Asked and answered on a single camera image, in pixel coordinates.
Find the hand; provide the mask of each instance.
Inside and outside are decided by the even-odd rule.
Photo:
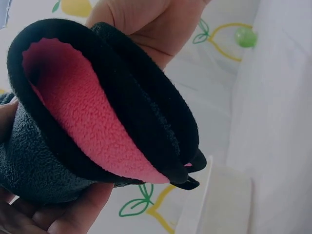
[[[0,106],[0,141],[11,133],[18,102]],[[75,202],[40,207],[0,187],[0,234],[87,234],[113,189],[94,184]]]
[[[164,69],[195,30],[210,0],[100,0],[87,20],[128,35]]]

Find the green bead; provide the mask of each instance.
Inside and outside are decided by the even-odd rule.
[[[235,32],[236,43],[244,48],[254,47],[257,43],[257,35],[251,28],[240,27]]]

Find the white sheet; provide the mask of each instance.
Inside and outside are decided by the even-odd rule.
[[[252,234],[312,233],[312,1],[263,0],[233,95],[227,164],[253,178]]]

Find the pink fleece lining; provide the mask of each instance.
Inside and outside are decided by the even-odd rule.
[[[26,75],[39,74],[33,87],[43,104],[93,162],[118,176],[169,182],[133,143],[80,51],[58,39],[42,39],[23,58]]]

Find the folded fleece garment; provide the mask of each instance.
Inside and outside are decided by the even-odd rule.
[[[191,190],[206,166],[187,104],[152,59],[106,23],[45,19],[21,31],[7,66],[19,99],[0,148],[0,184],[43,204],[95,182]]]

